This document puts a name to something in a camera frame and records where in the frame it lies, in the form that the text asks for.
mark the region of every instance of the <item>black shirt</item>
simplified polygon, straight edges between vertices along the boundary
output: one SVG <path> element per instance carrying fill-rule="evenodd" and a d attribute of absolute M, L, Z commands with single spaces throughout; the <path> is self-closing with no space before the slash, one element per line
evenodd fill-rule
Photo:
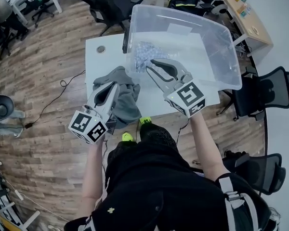
<path fill-rule="evenodd" d="M 236 174 L 220 178 L 228 176 L 234 191 L 253 199 L 259 228 L 264 227 L 270 216 L 266 203 Z M 107 198 L 92 212 L 97 231 L 153 231 L 156 226 L 160 231 L 228 230 L 225 196 L 218 180 L 194 173 L 170 147 L 140 142 L 109 165 L 106 177 L 110 177 Z M 67 223 L 65 231 L 78 230 L 86 219 Z M 243 230 L 252 227 L 243 226 Z"/>

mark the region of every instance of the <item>human arm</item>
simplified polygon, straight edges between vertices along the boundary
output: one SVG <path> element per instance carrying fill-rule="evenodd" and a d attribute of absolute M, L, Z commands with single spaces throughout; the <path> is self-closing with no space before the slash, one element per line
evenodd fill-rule
<path fill-rule="evenodd" d="M 81 203 L 76 218 L 88 217 L 95 208 L 96 201 L 103 193 L 101 138 L 96 144 L 90 144 L 85 174 L 82 183 Z"/>
<path fill-rule="evenodd" d="M 221 154 L 209 132 L 206 122 L 198 112 L 190 118 L 196 151 L 206 178 L 216 181 L 229 171 L 223 165 Z"/>

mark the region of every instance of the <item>wooden floor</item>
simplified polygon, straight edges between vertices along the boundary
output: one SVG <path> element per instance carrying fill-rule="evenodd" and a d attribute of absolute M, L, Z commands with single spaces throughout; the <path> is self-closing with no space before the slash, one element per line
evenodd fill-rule
<path fill-rule="evenodd" d="M 88 6 L 79 0 L 61 0 L 63 13 L 45 18 L 23 42 L 12 46 L 12 54 L 0 62 L 0 94 L 13 98 L 15 106 L 26 112 L 24 124 L 38 118 L 43 107 L 60 94 L 60 80 L 85 69 L 85 40 L 96 37 L 104 28 L 96 24 Z M 109 34 L 120 33 L 114 28 Z M 248 58 L 239 58 L 240 67 L 250 65 Z M 20 138 L 0 136 L 0 170 L 21 193 L 52 212 L 72 220 L 78 208 L 82 175 L 88 145 L 67 128 L 74 112 L 87 101 L 85 75 L 79 76 L 64 94 L 49 106 L 41 119 Z M 247 151 L 251 155 L 264 153 L 264 123 L 251 118 L 234 122 L 233 108 L 217 117 L 216 111 L 229 99 L 221 95 L 221 104 L 206 107 L 203 115 L 221 153 L 225 150 Z M 180 113 L 153 117 L 153 122 L 165 127 L 176 139 L 179 128 L 187 119 Z M 124 131 L 136 133 L 136 124 Z M 123 130 L 116 130 L 108 139 L 108 151 L 114 149 Z M 191 128 L 181 131 L 178 147 L 189 163 L 197 159 Z M 48 230 L 48 225 L 62 228 L 60 218 L 33 204 L 20 201 L 12 192 L 22 217 L 39 210 L 41 215 L 30 230 Z"/>

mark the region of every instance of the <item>neon yellow shoe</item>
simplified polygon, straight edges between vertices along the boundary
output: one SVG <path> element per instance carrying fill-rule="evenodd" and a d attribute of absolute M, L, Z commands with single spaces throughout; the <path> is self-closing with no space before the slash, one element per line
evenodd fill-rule
<path fill-rule="evenodd" d="M 141 117 L 140 119 L 140 123 L 144 124 L 144 123 L 152 123 L 151 117 L 147 116 L 147 117 Z"/>
<path fill-rule="evenodd" d="M 130 133 L 125 132 L 122 134 L 122 141 L 134 141 L 134 139 Z"/>

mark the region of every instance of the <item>clear plastic storage bin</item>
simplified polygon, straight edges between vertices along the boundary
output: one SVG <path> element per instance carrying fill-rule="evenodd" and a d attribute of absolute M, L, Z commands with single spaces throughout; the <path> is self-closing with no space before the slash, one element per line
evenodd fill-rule
<path fill-rule="evenodd" d="M 190 13 L 136 5 L 131 16 L 127 74 L 142 85 L 152 85 L 145 67 L 153 58 L 177 60 L 193 78 L 218 90 L 242 87 L 228 28 Z"/>

